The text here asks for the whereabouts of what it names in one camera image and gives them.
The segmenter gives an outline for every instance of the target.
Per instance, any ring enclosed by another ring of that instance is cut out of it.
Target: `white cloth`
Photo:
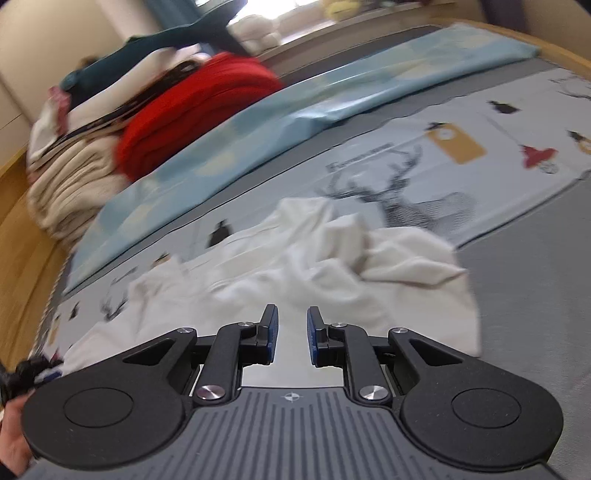
[[[179,51],[161,48],[153,51],[114,84],[72,109],[67,117],[67,133],[113,112],[154,83],[164,72],[194,54],[194,48]],[[57,105],[50,99],[43,106],[39,120],[31,129],[27,151],[29,170],[36,170],[43,165],[44,153],[57,140],[56,118]]]
[[[406,326],[479,353],[478,311],[453,248],[418,228],[369,231],[358,215],[333,219],[326,199],[284,199],[266,220],[186,264],[176,258],[129,286],[128,307],[99,322],[64,357],[72,372],[182,326],[214,335],[228,323],[279,310],[275,362],[243,372],[243,385],[342,385],[342,371],[310,362],[306,311],[326,323],[385,336]]]
[[[281,35],[277,32],[269,33],[258,40],[246,40],[242,46],[249,51],[251,55],[260,55],[265,50],[275,48],[281,45]]]
[[[118,137],[81,140],[58,156],[29,188],[27,206],[40,227],[72,247],[102,206],[129,182],[113,173]]]

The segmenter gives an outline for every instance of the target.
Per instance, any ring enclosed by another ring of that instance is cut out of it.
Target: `beige knit blanket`
[[[68,248],[77,244],[102,206],[129,185],[114,172],[118,140],[111,136],[75,143],[29,189],[31,216]]]

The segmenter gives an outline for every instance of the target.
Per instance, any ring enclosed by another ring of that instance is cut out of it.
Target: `human hand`
[[[32,393],[21,395],[6,404],[0,426],[0,462],[16,476],[21,476],[27,470],[33,456],[21,428],[22,408]]]

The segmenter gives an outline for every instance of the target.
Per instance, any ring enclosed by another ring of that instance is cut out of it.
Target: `deer print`
[[[341,172],[332,175],[326,191],[319,193],[332,199],[357,197],[365,203],[377,203],[382,210],[384,224],[387,227],[417,226],[430,230],[438,235],[446,236],[471,220],[474,215],[475,201],[464,193],[451,193],[440,200],[413,203],[403,195],[410,180],[407,174],[417,166],[423,150],[418,145],[413,153],[388,150],[390,153],[405,157],[402,167],[391,164],[394,174],[385,190],[375,191],[358,186],[353,180],[347,182],[346,188],[337,188]]]
[[[100,312],[105,316],[105,321],[110,322],[114,318],[117,317],[123,311],[123,307],[127,303],[127,297],[123,297],[123,300],[117,305],[115,310],[111,308],[111,298],[107,298],[106,300],[101,300],[100,302]]]

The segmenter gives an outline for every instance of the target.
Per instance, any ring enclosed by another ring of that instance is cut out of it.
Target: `gray ribbed plate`
[[[197,410],[164,450],[116,470],[71,471],[42,460],[29,480],[550,480],[544,465],[463,472],[418,450],[384,408],[342,388],[244,388],[234,402]]]

